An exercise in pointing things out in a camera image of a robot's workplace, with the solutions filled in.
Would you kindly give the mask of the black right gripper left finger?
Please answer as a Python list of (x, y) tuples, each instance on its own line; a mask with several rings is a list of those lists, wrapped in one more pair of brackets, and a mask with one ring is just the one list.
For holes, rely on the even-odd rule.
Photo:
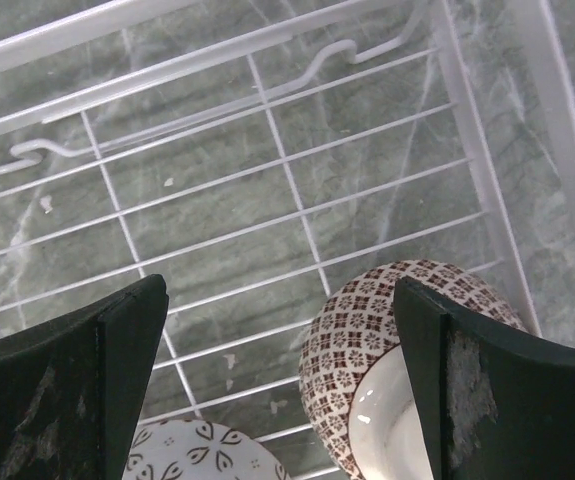
[(152, 274), (0, 339), (0, 479), (119, 479), (168, 312)]

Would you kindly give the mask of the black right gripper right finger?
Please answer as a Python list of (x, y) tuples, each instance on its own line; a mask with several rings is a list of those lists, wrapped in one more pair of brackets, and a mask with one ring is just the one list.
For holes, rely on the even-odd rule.
[(436, 479), (575, 479), (575, 349), (417, 280), (394, 316)]

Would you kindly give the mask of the brown flower grid bowl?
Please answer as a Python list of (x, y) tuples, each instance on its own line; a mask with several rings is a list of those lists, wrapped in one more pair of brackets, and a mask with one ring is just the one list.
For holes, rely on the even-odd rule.
[(400, 346), (393, 298), (403, 277), (420, 281), (461, 306), (525, 331), (504, 297), (478, 276), (429, 259), (401, 260), (368, 270), (340, 288), (309, 326), (299, 360), (304, 411), (332, 460), (362, 479), (350, 447), (350, 408), (364, 377)]

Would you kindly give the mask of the black leaf pattern bowl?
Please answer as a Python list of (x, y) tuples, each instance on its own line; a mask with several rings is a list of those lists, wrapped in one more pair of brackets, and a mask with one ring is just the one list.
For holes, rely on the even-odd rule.
[(136, 480), (224, 480), (290, 477), (263, 445), (205, 420), (165, 420), (136, 430), (123, 477)]

